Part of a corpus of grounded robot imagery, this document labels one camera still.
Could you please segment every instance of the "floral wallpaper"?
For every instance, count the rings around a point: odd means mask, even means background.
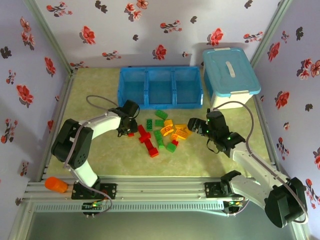
[[[34,1],[72,69],[201,65],[202,52],[219,47],[241,47],[251,59],[280,2]]]
[[[320,25],[315,24],[319,11],[318,0],[293,1],[254,69],[279,162],[289,176],[304,183],[309,228],[316,239],[320,239]]]
[[[6,240],[27,183],[36,180],[68,74],[22,0],[1,0],[0,22],[0,240]]]

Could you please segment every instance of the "table surface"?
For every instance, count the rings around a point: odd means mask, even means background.
[[[76,121],[88,120],[103,114],[103,110],[90,106],[86,102],[88,95],[100,95],[114,102],[117,100],[119,81],[119,68],[83,68],[76,74],[67,105],[63,114],[64,123],[67,119]],[[206,119],[206,109],[210,107],[206,86],[203,86],[203,107],[201,109],[168,109],[167,119],[172,119],[173,124],[187,124],[190,118]],[[91,98],[92,103],[105,107],[114,107],[111,103]],[[254,116],[254,130],[250,138],[250,147],[262,158],[270,162],[263,133],[259,123],[253,99],[246,104]],[[250,128],[250,115],[244,107],[223,109],[226,123],[230,131],[238,132],[247,137]],[[138,125],[146,127],[146,119],[153,119],[154,127],[155,110],[141,110],[136,118]],[[116,130],[106,132],[92,140],[88,161],[95,173],[100,176],[184,176],[184,177],[221,177],[224,174],[237,170],[245,176],[250,174],[242,166],[228,158],[224,153],[215,154],[207,149],[207,138],[192,133],[186,140],[179,140],[179,145],[174,153],[160,149],[159,155],[151,158],[145,144],[138,140],[139,133],[134,137],[117,137]],[[170,137],[163,138],[165,146],[170,142]],[[157,146],[154,134],[151,142]],[[63,164],[52,156],[47,174],[54,176],[70,176],[62,168]]]

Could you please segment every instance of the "green lego brick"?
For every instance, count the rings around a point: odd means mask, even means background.
[[[166,114],[164,111],[161,111],[161,110],[157,110],[155,112],[155,115],[163,120],[166,120],[168,117],[168,114]]]
[[[162,119],[156,119],[154,121],[154,126],[163,128],[165,126],[165,121]]]
[[[158,140],[156,141],[158,143],[158,147],[159,149],[163,149],[165,148],[165,144],[164,144],[164,141],[161,139],[161,140]]]
[[[158,141],[158,140],[162,140],[162,134],[161,134],[161,132],[160,132],[160,130],[155,130],[154,132],[153,132],[153,134],[154,134],[154,137],[155,137],[155,139]]]
[[[174,145],[172,142],[170,142],[167,146],[166,146],[166,149],[171,152],[171,153],[174,153],[175,150],[176,150],[177,146]]]
[[[149,119],[146,120],[146,130],[147,130],[148,132],[151,132],[151,131],[152,131],[152,119],[151,119],[151,118],[149,118]]]

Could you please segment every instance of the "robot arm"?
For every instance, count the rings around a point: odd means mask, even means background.
[[[255,178],[253,181],[238,171],[231,171],[221,177],[220,186],[213,191],[244,196],[264,209],[268,218],[279,228],[306,213],[302,208],[303,205],[307,209],[302,182],[296,177],[290,179],[254,154],[242,136],[229,131],[220,111],[208,109],[206,121],[191,118],[188,129],[207,137],[208,142],[213,141],[220,152],[241,164]]]
[[[69,166],[82,183],[88,187],[99,189],[100,179],[88,162],[91,141],[111,130],[117,130],[118,137],[128,133],[136,133],[138,125],[134,114],[138,108],[136,103],[128,100],[123,107],[111,108],[104,115],[95,117],[88,122],[66,120],[52,145],[52,155],[63,162],[65,167]]]

